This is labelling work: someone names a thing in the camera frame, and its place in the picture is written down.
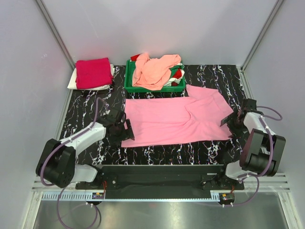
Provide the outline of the pink t shirt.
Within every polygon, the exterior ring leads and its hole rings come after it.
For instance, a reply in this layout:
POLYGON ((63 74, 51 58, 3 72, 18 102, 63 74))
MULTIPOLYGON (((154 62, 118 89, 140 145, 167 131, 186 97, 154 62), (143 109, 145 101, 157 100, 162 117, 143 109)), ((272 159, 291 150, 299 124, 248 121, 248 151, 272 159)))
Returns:
POLYGON ((187 97, 127 99, 125 113, 134 133, 122 147, 228 140, 221 121, 233 110, 216 89, 187 85, 187 97))

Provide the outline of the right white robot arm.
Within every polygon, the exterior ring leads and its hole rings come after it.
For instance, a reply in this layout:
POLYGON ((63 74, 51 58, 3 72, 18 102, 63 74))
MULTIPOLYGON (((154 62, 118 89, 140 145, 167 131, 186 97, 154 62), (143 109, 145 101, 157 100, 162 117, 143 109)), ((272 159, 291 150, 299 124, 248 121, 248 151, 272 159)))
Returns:
POLYGON ((244 99, 238 111, 234 111, 221 121, 227 125, 231 138, 238 139, 249 133, 237 162, 229 163, 225 173, 216 177, 218 187, 229 188, 234 179, 243 182, 247 177, 274 176, 284 152, 286 139, 277 135, 266 119, 281 121, 282 115, 273 108, 258 106, 254 99, 244 99))

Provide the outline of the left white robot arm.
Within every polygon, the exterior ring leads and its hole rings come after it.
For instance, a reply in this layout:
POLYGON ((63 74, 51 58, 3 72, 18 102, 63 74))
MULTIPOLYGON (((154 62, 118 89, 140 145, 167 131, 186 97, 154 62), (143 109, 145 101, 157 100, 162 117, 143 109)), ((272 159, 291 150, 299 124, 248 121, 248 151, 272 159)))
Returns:
POLYGON ((91 165, 77 165, 76 157, 95 142, 108 139, 110 145, 120 145, 122 141, 134 140, 131 122, 122 110, 111 108, 100 118, 94 117, 83 130, 70 137, 46 142, 36 167, 36 175, 45 186, 67 187, 70 183, 86 182, 97 189, 103 183, 98 169, 91 165))

